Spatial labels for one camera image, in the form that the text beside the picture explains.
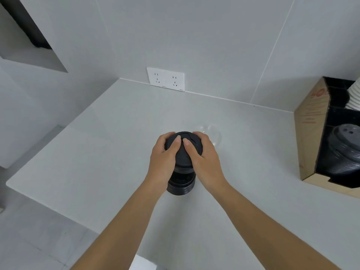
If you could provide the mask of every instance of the person's right arm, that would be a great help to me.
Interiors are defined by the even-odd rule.
[[[237,192],[225,179],[218,154],[201,132],[203,153],[183,139],[194,170],[204,187],[227,213],[231,222],[266,270],[274,269],[339,269],[286,228],[274,221]]]

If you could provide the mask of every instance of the gray floor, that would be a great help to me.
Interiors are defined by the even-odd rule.
[[[0,269],[69,269],[97,234],[8,188],[6,181],[60,131],[56,127],[9,169],[0,168]]]

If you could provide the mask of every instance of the hand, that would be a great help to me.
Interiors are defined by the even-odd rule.
[[[159,136],[150,156],[149,170],[145,181],[155,183],[162,193],[167,189],[167,182],[175,168],[175,155],[180,149],[181,137],[177,136],[168,150],[165,141],[175,132],[168,132]]]
[[[186,138],[182,139],[185,150],[193,163],[194,171],[200,182],[210,192],[217,190],[224,182],[227,182],[221,170],[220,160],[214,145],[209,137],[202,132],[194,132],[201,139],[203,152],[198,154],[194,145]]]

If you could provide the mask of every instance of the white power socket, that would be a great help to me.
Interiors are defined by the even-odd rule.
[[[185,91],[185,74],[147,67],[149,81],[153,86],[169,88],[178,91]]]

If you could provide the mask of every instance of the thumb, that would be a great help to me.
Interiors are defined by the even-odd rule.
[[[184,143],[186,152],[190,155],[191,161],[194,161],[194,159],[200,156],[194,145],[188,139],[183,138],[182,141]]]
[[[172,142],[168,151],[170,151],[173,154],[176,154],[178,152],[178,150],[180,149],[180,146],[181,146],[181,136],[178,135],[175,138],[175,140]]]

